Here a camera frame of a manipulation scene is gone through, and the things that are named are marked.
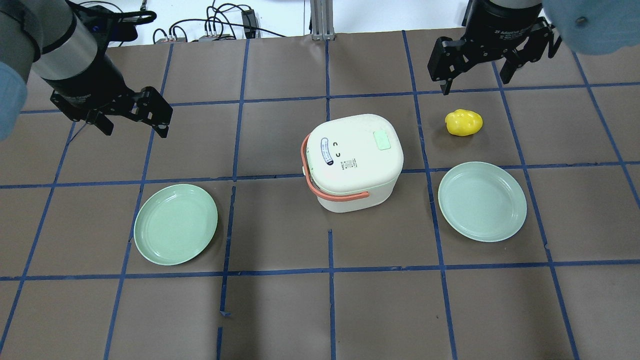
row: red handle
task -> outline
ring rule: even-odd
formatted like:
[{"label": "red handle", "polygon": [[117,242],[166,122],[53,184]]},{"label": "red handle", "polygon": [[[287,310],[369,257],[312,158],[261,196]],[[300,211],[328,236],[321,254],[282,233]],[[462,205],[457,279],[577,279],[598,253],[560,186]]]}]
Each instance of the red handle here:
[{"label": "red handle", "polygon": [[309,170],[309,165],[307,164],[307,157],[305,156],[305,150],[307,149],[307,142],[309,140],[309,136],[311,136],[311,134],[307,135],[307,137],[305,138],[305,141],[302,142],[302,147],[300,147],[300,156],[302,157],[302,167],[305,169],[305,179],[307,179],[307,185],[309,186],[309,189],[311,190],[311,192],[314,193],[317,197],[324,200],[328,200],[328,201],[352,201],[352,200],[359,200],[359,199],[364,199],[366,197],[369,197],[369,192],[361,192],[361,193],[355,193],[353,195],[345,195],[345,196],[329,195],[321,192],[311,183],[311,171]]}]

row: plate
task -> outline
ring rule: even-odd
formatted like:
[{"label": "plate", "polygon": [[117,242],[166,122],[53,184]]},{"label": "plate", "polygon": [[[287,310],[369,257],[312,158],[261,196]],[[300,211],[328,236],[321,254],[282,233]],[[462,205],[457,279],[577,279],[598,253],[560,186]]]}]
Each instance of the plate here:
[{"label": "plate", "polygon": [[142,205],[133,227],[136,247],[158,265],[177,265],[203,251],[218,226],[211,196],[190,184],[176,184],[153,194]]},{"label": "plate", "polygon": [[460,164],[442,178],[440,210],[460,234],[477,241],[512,237],[527,217],[518,182],[503,169],[479,161]]}]

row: yellow object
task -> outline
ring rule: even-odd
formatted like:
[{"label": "yellow object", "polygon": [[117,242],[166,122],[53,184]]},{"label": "yellow object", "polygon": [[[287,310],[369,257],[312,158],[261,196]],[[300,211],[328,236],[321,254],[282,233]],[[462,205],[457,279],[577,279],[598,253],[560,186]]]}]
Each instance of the yellow object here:
[{"label": "yellow object", "polygon": [[447,114],[444,119],[449,134],[456,136],[473,135],[482,128],[482,116],[473,111],[458,109]]}]

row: metal post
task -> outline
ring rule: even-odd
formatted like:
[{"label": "metal post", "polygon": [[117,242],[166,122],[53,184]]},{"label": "metal post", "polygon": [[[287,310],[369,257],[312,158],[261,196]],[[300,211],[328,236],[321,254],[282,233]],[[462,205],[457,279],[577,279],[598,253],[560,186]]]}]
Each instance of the metal post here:
[{"label": "metal post", "polygon": [[311,38],[333,40],[333,0],[311,1]]}]

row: box lid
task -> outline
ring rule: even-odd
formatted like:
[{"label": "box lid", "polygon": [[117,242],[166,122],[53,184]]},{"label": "box lid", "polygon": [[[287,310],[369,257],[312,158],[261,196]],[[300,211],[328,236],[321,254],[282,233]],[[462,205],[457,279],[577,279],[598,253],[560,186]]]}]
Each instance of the box lid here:
[{"label": "box lid", "polygon": [[404,161],[396,130],[373,114],[321,124],[309,134],[306,155],[314,183],[332,195],[387,184],[400,174]]}]

